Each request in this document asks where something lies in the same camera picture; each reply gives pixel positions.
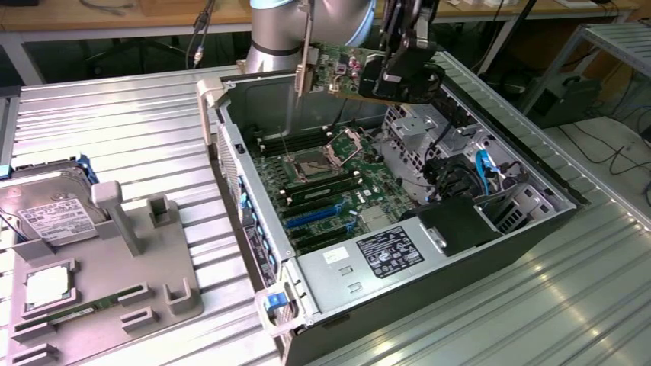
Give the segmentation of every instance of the table leg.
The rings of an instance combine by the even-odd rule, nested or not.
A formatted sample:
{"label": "table leg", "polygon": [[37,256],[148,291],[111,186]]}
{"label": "table leg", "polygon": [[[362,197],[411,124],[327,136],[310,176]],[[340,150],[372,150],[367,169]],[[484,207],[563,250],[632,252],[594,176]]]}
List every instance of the table leg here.
{"label": "table leg", "polygon": [[491,67],[491,63],[495,59],[495,56],[498,56],[499,49],[502,48],[502,45],[507,40],[508,34],[511,33],[511,29],[515,24],[516,24],[515,19],[504,22],[498,37],[495,38],[495,42],[492,43],[491,49],[488,50],[488,54],[486,55],[486,59],[484,62],[482,63],[482,67],[479,67],[478,75],[483,74],[488,70],[488,67]]}
{"label": "table leg", "polygon": [[12,32],[0,33],[0,45],[3,45],[4,51],[9,56],[11,64],[19,72],[23,83],[25,85],[43,84],[41,73],[25,50],[20,34]]}

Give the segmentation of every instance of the circuit board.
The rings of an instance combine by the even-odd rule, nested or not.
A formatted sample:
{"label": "circuit board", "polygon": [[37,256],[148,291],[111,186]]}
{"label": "circuit board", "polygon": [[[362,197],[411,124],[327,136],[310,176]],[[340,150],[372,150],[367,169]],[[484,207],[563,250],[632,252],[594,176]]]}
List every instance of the circuit board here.
{"label": "circuit board", "polygon": [[340,98],[359,99],[362,68],[371,55],[383,56],[376,50],[318,43],[319,58],[314,65],[311,92],[327,90]]}
{"label": "circuit board", "polygon": [[[416,205],[384,165],[371,141],[359,138],[356,144],[351,136],[360,134],[344,127],[332,131],[324,146],[276,156],[254,156],[268,197],[299,254],[398,222],[402,214]],[[328,147],[332,148],[334,158],[328,157]],[[332,190],[323,191],[326,185],[319,183],[332,180],[339,180],[327,184]],[[304,191],[310,194],[292,196],[302,201],[298,204],[288,202],[288,195],[284,196],[282,192],[290,193],[310,185],[316,186],[314,190]],[[303,223],[306,218],[314,218],[320,213],[328,216]]]}

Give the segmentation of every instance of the blue cable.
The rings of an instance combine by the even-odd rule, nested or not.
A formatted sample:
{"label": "blue cable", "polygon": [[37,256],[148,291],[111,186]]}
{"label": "blue cable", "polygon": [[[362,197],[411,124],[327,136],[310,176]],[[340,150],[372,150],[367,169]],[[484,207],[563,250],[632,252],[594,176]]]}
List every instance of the blue cable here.
{"label": "blue cable", "polygon": [[488,189],[488,181],[486,180],[486,171],[484,168],[488,168],[492,172],[498,172],[498,167],[488,158],[488,152],[486,150],[478,150],[478,154],[475,154],[475,168],[478,169],[479,178],[482,179],[482,184],[484,186],[484,193],[486,195],[491,194]]}

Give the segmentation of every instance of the metal bracket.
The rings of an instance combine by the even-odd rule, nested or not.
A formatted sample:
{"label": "metal bracket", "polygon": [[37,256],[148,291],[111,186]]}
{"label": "metal bracket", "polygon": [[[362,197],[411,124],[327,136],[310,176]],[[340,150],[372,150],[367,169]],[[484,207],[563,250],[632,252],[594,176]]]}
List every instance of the metal bracket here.
{"label": "metal bracket", "polygon": [[199,100],[199,116],[202,118],[203,141],[206,146],[211,146],[211,121],[208,118],[208,108],[218,108],[224,101],[228,88],[220,78],[203,79],[196,83],[196,98]]}

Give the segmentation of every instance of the blue pcie slot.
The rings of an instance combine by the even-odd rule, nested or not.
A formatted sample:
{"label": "blue pcie slot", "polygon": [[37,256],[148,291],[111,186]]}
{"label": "blue pcie slot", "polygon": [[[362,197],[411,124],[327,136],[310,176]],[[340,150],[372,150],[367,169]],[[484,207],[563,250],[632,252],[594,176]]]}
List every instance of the blue pcie slot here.
{"label": "blue pcie slot", "polygon": [[335,206],[327,208],[326,210],[316,211],[315,213],[311,213],[310,215],[306,215],[303,217],[298,217],[296,219],[288,220],[284,227],[287,227],[287,229],[292,229],[294,227],[306,225],[307,223],[314,223],[318,220],[336,216],[340,214],[340,212],[342,212],[342,204],[336,204]]}

